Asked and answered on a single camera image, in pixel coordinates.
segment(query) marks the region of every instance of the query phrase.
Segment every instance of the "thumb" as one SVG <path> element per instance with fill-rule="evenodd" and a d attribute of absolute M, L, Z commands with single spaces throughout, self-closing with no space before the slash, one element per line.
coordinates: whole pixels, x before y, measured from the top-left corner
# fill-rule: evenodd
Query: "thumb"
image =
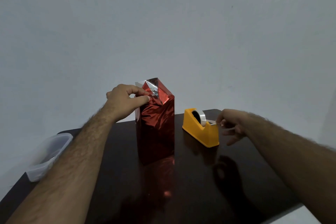
<path fill-rule="evenodd" d="M 145 103 L 148 103 L 150 97 L 149 96 L 139 96 L 131 98 L 131 103 L 134 109 L 144 105 Z"/>

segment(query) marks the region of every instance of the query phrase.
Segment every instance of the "right arm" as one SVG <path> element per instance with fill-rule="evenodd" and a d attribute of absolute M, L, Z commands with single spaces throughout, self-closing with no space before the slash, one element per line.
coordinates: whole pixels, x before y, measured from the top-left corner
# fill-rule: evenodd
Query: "right arm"
<path fill-rule="evenodd" d="M 247 136 L 280 178 L 322 223 L 336 223 L 336 152 L 264 118 L 224 109 L 217 118 L 228 145 Z"/>

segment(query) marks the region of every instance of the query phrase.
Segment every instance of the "hand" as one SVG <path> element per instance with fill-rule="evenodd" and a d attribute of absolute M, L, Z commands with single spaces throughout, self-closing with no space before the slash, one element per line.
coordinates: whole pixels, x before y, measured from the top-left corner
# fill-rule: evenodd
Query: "hand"
<path fill-rule="evenodd" d="M 112 91 L 106 93 L 107 101 L 104 108 L 113 116 L 114 122 L 122 120 L 130 115 L 136 108 L 149 101 L 149 93 L 134 85 L 119 84 Z"/>
<path fill-rule="evenodd" d="M 233 136 L 226 143 L 226 145 L 232 145 L 235 142 L 238 142 L 243 137 L 246 137 L 244 128 L 242 126 L 243 121 L 248 117 L 247 112 L 233 110 L 233 109 L 224 109 L 217 117 L 216 123 L 219 124 L 222 128 L 234 128 L 232 130 L 224 130 L 222 132 L 225 136 Z"/>

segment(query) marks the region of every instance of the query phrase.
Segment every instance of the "red wrapping paper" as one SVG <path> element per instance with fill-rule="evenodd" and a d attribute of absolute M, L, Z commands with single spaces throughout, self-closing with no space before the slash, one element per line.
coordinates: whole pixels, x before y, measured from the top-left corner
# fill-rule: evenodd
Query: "red wrapping paper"
<path fill-rule="evenodd" d="M 150 100 L 136 109 L 135 121 L 138 156 L 146 165 L 174 154 L 175 97 L 158 78 L 146 80 L 142 88 Z"/>

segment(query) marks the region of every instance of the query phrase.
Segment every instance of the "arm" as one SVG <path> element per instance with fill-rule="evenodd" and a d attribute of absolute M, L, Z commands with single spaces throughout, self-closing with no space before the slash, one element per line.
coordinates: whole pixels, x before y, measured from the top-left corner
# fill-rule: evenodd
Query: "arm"
<path fill-rule="evenodd" d="M 228 145 L 247 136 L 269 165 L 322 224 L 336 223 L 336 152 L 264 118 L 225 109 L 217 118 Z"/>
<path fill-rule="evenodd" d="M 130 98 L 130 94 L 143 96 Z M 149 93 L 133 85 L 118 85 L 108 92 L 103 108 L 84 125 L 7 223 L 84 223 L 111 126 L 147 103 L 145 95 Z"/>

